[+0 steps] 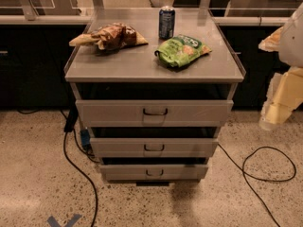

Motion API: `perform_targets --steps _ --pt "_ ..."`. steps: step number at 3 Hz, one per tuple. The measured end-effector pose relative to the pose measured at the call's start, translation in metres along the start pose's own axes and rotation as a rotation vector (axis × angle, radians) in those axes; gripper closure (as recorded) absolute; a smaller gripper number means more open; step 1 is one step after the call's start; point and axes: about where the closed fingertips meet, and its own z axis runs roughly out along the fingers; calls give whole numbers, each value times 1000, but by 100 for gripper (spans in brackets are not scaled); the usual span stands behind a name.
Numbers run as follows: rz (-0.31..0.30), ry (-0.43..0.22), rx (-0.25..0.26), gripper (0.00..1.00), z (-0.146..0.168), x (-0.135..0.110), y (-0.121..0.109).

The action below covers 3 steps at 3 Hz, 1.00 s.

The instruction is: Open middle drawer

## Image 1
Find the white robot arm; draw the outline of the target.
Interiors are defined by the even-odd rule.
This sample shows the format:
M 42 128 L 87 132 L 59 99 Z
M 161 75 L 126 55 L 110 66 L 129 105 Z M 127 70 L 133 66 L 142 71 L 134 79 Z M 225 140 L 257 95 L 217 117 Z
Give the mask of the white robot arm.
M 258 124 L 271 131 L 303 103 L 303 5 L 284 26 L 262 40 L 258 48 L 276 51 L 279 60 L 290 66 L 284 74 L 274 73 L 261 110 Z

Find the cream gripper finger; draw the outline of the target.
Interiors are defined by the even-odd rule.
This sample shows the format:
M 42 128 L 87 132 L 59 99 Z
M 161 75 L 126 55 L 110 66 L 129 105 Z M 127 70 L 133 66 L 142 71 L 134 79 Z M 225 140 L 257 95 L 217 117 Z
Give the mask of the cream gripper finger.
M 294 67 L 284 74 L 274 73 L 266 96 L 258 124 L 272 131 L 303 103 L 303 69 Z
M 278 51 L 279 46 L 280 46 L 280 36 L 281 36 L 282 29 L 283 29 L 283 27 L 278 28 L 271 35 L 269 35 L 264 40 L 262 40 L 259 43 L 258 48 L 260 50 L 267 51 L 267 52 Z

